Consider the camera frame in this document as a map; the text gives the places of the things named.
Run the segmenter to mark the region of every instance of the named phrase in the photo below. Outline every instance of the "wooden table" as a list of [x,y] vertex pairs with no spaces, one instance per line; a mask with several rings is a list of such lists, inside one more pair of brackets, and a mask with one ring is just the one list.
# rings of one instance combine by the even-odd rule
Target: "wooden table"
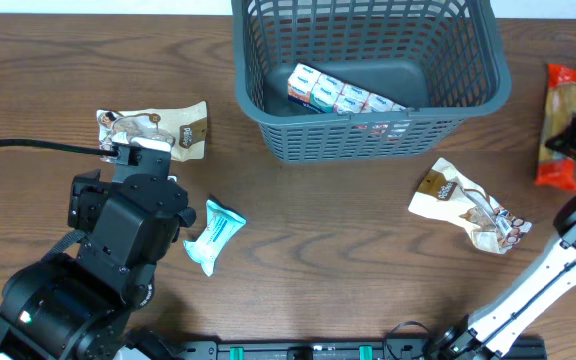
[[[231,19],[0,15],[0,138],[96,146],[98,108],[185,107],[206,100],[206,158],[172,172],[205,224],[214,195],[247,219],[207,278],[180,243],[158,293],[135,314],[173,340],[381,337],[399,322],[449,326],[493,300],[541,252],[570,195],[533,185],[546,63],[576,68],[576,21],[500,21],[513,92],[434,151],[396,160],[288,166],[266,150],[233,94]],[[407,211],[438,157],[536,225],[505,256],[460,228]],[[1,288],[66,227],[72,177],[112,168],[94,156],[0,150]],[[530,327],[551,359],[576,359],[576,289]]]

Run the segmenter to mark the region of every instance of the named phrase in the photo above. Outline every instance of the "white box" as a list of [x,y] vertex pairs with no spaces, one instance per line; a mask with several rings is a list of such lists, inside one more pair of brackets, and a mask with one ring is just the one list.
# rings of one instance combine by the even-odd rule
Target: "white box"
[[403,106],[401,106],[401,105],[399,105],[399,104],[397,104],[397,103],[395,103],[395,104],[392,106],[392,109],[390,109],[390,111],[404,111],[404,110],[406,110],[406,108],[403,107]]
[[385,97],[379,96],[377,94],[370,94],[368,99],[366,99],[366,103],[364,104],[363,109],[361,109],[361,112],[386,112],[390,111],[393,105],[395,105],[395,102],[390,99],[386,99]]
[[364,103],[364,102],[366,102],[366,99],[368,99],[368,95],[370,95],[370,91],[364,90],[364,89],[357,87],[357,86],[354,86],[354,85],[346,84],[344,86],[344,88],[341,90],[341,95],[351,97],[351,98],[359,101],[360,103]]
[[321,74],[317,83],[324,89],[336,92],[337,94],[341,94],[341,90],[345,85],[343,81],[326,74]]
[[339,94],[326,89],[320,84],[315,85],[310,95],[310,105],[322,113],[331,113]]
[[312,89],[321,73],[304,64],[297,64],[288,78],[288,99],[306,106],[310,103]]
[[360,113],[361,108],[363,107],[363,103],[359,100],[353,99],[346,95],[339,95],[337,101],[335,101],[335,105],[333,106],[333,111],[338,114],[345,114],[345,113]]

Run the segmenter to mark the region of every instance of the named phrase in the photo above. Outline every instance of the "orange packaging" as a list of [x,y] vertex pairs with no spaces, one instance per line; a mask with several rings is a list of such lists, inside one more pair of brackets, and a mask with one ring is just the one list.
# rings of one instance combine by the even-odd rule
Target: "orange packaging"
[[548,94],[535,184],[576,193],[574,161],[545,146],[546,141],[561,134],[575,116],[576,71],[563,65],[548,65]]

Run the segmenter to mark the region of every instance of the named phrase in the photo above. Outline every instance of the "snack wrapper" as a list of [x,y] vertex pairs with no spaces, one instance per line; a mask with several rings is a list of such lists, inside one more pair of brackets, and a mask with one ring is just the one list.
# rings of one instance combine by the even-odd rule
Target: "snack wrapper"
[[246,225],[246,219],[226,210],[216,202],[206,202],[208,224],[196,241],[184,241],[184,247],[192,261],[201,264],[207,276],[215,272],[215,262],[221,250],[239,229]]
[[183,109],[97,110],[97,123],[99,148],[104,150],[110,150],[114,141],[170,151],[176,161],[204,157],[208,132],[205,101]]
[[561,134],[576,117],[576,71],[548,65],[548,94],[539,144],[537,185],[549,185],[576,193],[575,162],[546,147],[546,141]]
[[476,248],[494,254],[505,254],[532,227],[443,158],[422,180],[408,211],[460,226]]

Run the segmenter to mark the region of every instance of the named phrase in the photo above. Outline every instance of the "crumpled wrapper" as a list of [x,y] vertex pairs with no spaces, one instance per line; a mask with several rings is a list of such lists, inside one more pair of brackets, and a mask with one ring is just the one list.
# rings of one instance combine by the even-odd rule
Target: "crumpled wrapper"
[[[208,132],[205,101],[182,109],[97,110],[97,123],[99,148],[104,150],[110,150],[113,142],[141,146],[148,143],[169,150],[172,160],[204,157]],[[144,139],[156,141],[144,142]]]
[[408,211],[460,226],[475,247],[495,254],[512,249],[532,227],[443,158],[422,180]]

